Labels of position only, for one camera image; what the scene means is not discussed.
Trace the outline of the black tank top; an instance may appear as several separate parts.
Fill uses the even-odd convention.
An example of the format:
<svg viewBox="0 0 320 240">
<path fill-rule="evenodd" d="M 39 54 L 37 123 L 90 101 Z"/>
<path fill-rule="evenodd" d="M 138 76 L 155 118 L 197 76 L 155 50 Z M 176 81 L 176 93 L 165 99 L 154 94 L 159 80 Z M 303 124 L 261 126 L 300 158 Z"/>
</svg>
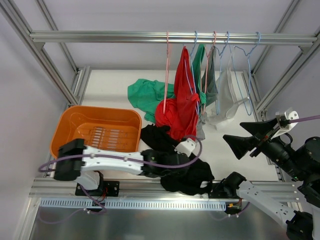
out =
<svg viewBox="0 0 320 240">
<path fill-rule="evenodd" d="M 141 152 L 145 161 L 141 174 L 159 177 L 161 186 L 168 192 L 189 196 L 210 193 L 215 179 L 210 165 L 193 153 L 190 156 L 178 154 L 175 147 L 180 142 L 168 135 L 169 130 L 169 126 L 152 124 L 141 129 L 140 139 L 150 147 Z"/>
</svg>

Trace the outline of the red tank top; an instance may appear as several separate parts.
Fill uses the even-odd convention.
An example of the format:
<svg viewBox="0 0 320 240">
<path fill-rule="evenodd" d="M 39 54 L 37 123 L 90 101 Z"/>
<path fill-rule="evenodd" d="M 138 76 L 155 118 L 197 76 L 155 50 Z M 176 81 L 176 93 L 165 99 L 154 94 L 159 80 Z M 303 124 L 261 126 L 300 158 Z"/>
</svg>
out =
<svg viewBox="0 0 320 240">
<path fill-rule="evenodd" d="M 173 98 L 161 101 L 155 110 L 157 127 L 168 126 L 167 133 L 177 141 L 197 135 L 199 95 L 190 67 L 189 51 L 184 46 L 175 73 Z"/>
</svg>

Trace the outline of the green tank top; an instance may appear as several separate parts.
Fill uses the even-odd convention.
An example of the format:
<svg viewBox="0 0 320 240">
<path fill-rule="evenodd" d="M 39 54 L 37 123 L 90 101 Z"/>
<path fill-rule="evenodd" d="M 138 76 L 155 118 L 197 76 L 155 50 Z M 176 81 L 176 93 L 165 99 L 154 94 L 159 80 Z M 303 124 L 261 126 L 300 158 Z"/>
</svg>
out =
<svg viewBox="0 0 320 240">
<path fill-rule="evenodd" d="M 196 92 L 199 93 L 201 79 L 201 65 L 205 56 L 205 45 L 199 44 L 193 57 L 191 73 L 195 81 Z M 164 100 L 165 83 L 157 80 L 151 81 L 140 78 L 127 87 L 127 98 L 134 108 L 145 112 L 144 119 L 155 123 L 157 106 Z"/>
</svg>

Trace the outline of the pink hanger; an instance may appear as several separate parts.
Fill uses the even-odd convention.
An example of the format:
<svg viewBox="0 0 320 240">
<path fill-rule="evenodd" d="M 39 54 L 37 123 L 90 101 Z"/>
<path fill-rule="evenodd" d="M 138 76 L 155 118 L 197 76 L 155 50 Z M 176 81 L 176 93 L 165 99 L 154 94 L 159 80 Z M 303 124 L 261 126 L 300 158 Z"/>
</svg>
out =
<svg viewBox="0 0 320 240">
<path fill-rule="evenodd" d="M 206 106 L 209 106 L 217 99 L 217 85 L 215 79 L 215 44 L 217 39 L 216 31 L 213 31 L 213 40 L 210 50 L 204 47 L 206 56 L 206 66 L 204 71 L 204 81 L 200 80 L 200 100 L 201 100 L 201 115 L 205 115 Z"/>
<path fill-rule="evenodd" d="M 164 82 L 164 99 L 162 113 L 165 114 L 166 102 L 168 94 L 168 84 L 169 84 L 169 68 L 170 68 L 170 44 L 169 44 L 169 32 L 166 32 L 166 69 L 165 69 L 165 82 Z"/>
</svg>

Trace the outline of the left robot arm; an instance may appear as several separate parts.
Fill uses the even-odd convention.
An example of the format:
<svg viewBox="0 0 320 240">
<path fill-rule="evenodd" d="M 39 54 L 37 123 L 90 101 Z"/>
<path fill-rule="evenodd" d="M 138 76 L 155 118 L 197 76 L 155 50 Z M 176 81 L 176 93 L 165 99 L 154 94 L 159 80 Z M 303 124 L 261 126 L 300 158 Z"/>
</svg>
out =
<svg viewBox="0 0 320 240">
<path fill-rule="evenodd" d="M 76 182 L 93 196 L 98 196 L 104 190 L 103 171 L 147 178 L 183 175 L 193 164 L 189 157 L 196 146 L 191 138 L 187 138 L 172 153 L 153 149 L 116 152 L 85 145 L 82 138 L 77 138 L 59 148 L 53 178 Z"/>
</svg>

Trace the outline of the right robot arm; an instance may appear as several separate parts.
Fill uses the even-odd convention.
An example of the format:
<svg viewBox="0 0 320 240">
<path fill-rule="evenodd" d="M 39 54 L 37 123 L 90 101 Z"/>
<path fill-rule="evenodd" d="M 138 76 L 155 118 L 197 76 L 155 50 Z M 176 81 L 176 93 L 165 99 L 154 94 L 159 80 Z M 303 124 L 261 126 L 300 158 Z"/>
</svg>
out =
<svg viewBox="0 0 320 240">
<path fill-rule="evenodd" d="M 315 119 L 319 116 L 280 116 L 268 121 L 242 122 L 240 126 L 250 136 L 223 136 L 237 159 L 247 153 L 252 158 L 263 154 L 280 170 L 280 176 L 289 178 L 291 184 L 299 184 L 296 189 L 309 204 L 311 212 L 298 211 L 278 202 L 238 172 L 232 172 L 221 182 L 228 198 L 244 199 L 263 211 L 285 228 L 290 240 L 320 238 L 320 138 L 310 137 L 294 150 L 291 146 L 293 138 L 289 135 L 296 124 Z M 281 139 L 282 135 L 288 137 L 288 143 Z"/>
</svg>

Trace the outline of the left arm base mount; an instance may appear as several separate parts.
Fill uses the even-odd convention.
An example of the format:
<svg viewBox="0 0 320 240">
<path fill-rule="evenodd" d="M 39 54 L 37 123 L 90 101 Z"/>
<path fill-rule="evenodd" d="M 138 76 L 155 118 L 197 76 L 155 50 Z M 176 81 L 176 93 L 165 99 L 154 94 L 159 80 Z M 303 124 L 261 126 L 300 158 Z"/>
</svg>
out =
<svg viewBox="0 0 320 240">
<path fill-rule="evenodd" d="M 87 190 L 92 197 L 118 197 L 120 191 L 120 182 L 115 180 L 104 180 L 99 184 L 98 189 Z"/>
</svg>

